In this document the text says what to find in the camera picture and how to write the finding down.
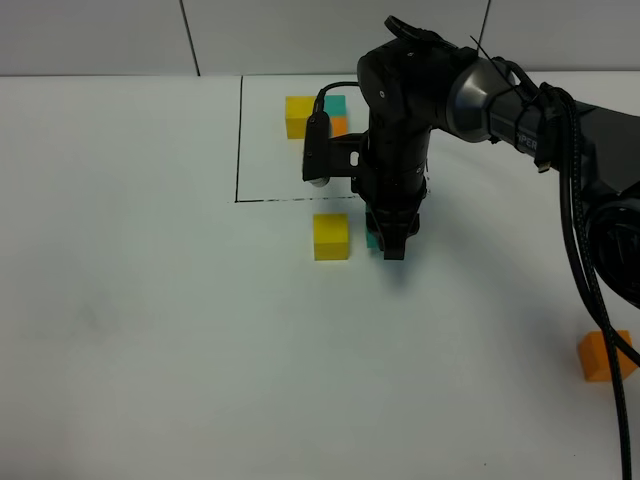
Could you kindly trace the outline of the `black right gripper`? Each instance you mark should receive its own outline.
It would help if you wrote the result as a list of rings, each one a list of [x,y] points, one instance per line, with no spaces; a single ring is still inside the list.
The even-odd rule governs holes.
[[[351,179],[351,190],[371,206],[384,244],[384,259],[401,261],[406,240],[420,228],[418,210],[427,193],[425,166],[409,168],[396,176],[369,167],[372,178],[358,183]]]

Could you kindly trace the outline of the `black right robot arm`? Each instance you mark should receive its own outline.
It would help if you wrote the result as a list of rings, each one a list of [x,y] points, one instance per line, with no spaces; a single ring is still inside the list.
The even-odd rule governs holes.
[[[369,108],[364,159],[375,191],[365,195],[367,227],[384,256],[404,257],[419,228],[430,134],[469,143],[505,142],[539,171],[577,179],[591,261],[603,281],[639,301],[639,120],[573,101],[536,85],[515,63],[482,58],[438,34],[395,18],[393,39],[362,56],[360,91]],[[571,157],[579,164],[570,167]]]

